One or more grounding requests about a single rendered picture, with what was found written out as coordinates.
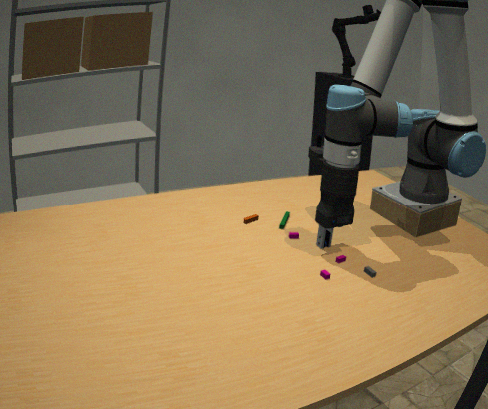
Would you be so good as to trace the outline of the orange rod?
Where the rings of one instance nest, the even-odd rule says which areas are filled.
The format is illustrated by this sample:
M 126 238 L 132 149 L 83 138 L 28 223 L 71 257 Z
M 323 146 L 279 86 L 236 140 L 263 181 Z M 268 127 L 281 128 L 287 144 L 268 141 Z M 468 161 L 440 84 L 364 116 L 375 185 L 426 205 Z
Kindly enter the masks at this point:
M 244 223 L 248 224 L 248 223 L 257 221 L 258 219 L 259 219 L 259 215 L 255 214 L 255 215 L 244 218 Z

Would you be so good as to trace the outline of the green rod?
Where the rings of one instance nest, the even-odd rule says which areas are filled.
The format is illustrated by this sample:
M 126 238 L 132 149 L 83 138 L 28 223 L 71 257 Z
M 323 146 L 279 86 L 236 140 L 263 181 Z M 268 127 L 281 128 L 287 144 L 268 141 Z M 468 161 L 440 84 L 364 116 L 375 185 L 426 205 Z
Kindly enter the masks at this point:
M 287 224 L 287 221 L 288 221 L 289 217 L 290 217 L 290 212 L 289 212 L 289 211 L 287 211 L 287 212 L 285 213 L 285 215 L 284 215 L 284 217 L 283 217 L 283 219 L 282 219 L 282 221 L 281 221 L 280 225 L 279 225 L 279 229 L 284 229 L 284 228 L 285 228 L 285 226 L 286 226 L 286 224 Z

